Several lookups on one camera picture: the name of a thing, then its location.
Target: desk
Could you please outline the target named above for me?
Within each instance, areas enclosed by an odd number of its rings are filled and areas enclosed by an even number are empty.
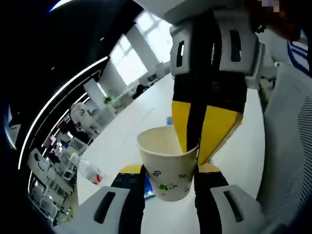
[[[109,186],[119,170],[141,163],[136,147],[137,135],[166,125],[171,115],[174,81],[171,75],[139,96],[95,139],[82,158],[91,161],[110,176]],[[249,89],[242,124],[215,154],[211,163],[221,169],[229,184],[237,184],[256,198],[264,165],[264,124],[257,90]],[[83,203],[99,188],[78,175],[78,201]],[[157,197],[146,201],[141,233],[198,234],[199,222],[194,204],[194,185],[186,198],[165,202]]]

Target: green print on cup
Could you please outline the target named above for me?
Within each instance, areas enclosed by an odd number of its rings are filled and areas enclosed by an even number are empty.
[[[159,185],[159,186],[157,185],[157,187],[158,187],[159,189],[161,189],[161,190],[168,191],[169,189],[174,189],[174,188],[176,188],[177,185],[176,185],[176,184],[170,183],[169,185],[163,185],[163,184],[161,184],[161,185]]]

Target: paper cup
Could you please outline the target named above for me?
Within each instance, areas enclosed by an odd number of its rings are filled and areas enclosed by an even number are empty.
[[[198,147],[183,154],[174,126],[139,134],[137,146],[154,194],[164,201],[184,198],[192,184]]]

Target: window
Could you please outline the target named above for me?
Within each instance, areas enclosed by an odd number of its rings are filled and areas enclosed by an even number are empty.
[[[111,61],[126,85],[147,73],[146,67],[125,36],[121,37],[113,49]]]
[[[137,18],[136,26],[155,53],[157,59],[160,62],[168,62],[173,45],[169,31],[171,24],[149,12],[144,12]]]

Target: ceiling light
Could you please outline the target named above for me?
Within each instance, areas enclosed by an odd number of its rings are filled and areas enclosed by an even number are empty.
[[[29,175],[29,180],[28,180],[28,193],[30,193],[30,182],[31,182],[31,176],[33,175],[33,171],[30,172],[30,175]]]
[[[59,133],[59,128],[57,129],[57,131],[53,134],[53,136],[56,136]]]
[[[88,100],[90,99],[90,97],[88,97],[85,101],[83,101],[82,103],[85,104]]]
[[[98,86],[98,88],[101,90],[101,92],[103,93],[103,95],[105,96],[105,97],[107,97],[107,94],[105,93],[105,91],[103,90],[103,88],[102,88],[102,86],[97,82],[97,86]]]
[[[80,98],[77,99],[77,101],[74,102],[74,104],[78,103],[81,99],[83,99],[84,96],[86,96],[88,93],[84,93]]]
[[[84,74],[85,72],[89,71],[91,68],[93,68],[94,66],[98,65],[99,63],[105,61],[108,57],[105,56],[104,58],[101,58],[100,60],[96,61],[95,63],[92,63],[90,66],[86,67],[85,69],[83,69],[81,72],[79,72],[77,75],[75,75],[73,78],[71,78],[69,81],[67,81],[49,100],[48,102],[44,105],[44,107],[41,109],[41,111],[39,112],[39,114],[37,115],[37,117],[35,118],[34,122],[32,123],[32,125],[29,128],[29,131],[25,137],[25,141],[23,143],[23,146],[21,148],[20,151],[20,155],[19,155],[19,165],[18,165],[18,169],[20,169],[20,165],[21,165],[21,159],[23,157],[23,153],[26,147],[26,143],[28,141],[28,138],[32,132],[32,130],[35,127],[35,124],[37,123],[37,121],[39,120],[39,118],[42,116],[43,112],[47,109],[47,107],[51,104],[51,102],[68,86],[70,85],[75,79],[77,79],[78,77],[80,77],[82,74]]]
[[[67,135],[68,135],[71,139],[74,138],[74,136],[73,136],[70,132],[67,132]]]
[[[44,149],[42,156],[44,156],[45,152],[47,152],[47,148]]]
[[[57,4],[54,5],[54,7],[51,8],[51,10],[49,12],[55,10],[56,8],[64,5],[65,3],[68,3],[70,1],[72,1],[72,0],[60,0]]]

